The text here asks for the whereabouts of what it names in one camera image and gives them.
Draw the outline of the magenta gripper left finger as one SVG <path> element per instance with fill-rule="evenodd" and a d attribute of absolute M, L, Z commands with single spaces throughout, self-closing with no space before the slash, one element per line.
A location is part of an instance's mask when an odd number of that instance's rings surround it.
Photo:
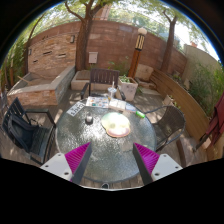
<path fill-rule="evenodd" d="M 71 181 L 80 184 L 92 153 L 91 143 L 88 142 L 65 154 L 66 161 L 72 171 Z"/>

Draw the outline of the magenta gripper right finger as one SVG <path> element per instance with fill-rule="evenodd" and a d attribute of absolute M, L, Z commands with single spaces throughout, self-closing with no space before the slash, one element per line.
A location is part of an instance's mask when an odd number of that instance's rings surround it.
<path fill-rule="evenodd" d="M 132 152 L 139 168 L 143 184 L 147 185 L 152 183 L 153 180 L 151 174 L 159 160 L 159 155 L 151 149 L 138 143 L 133 144 Z"/>

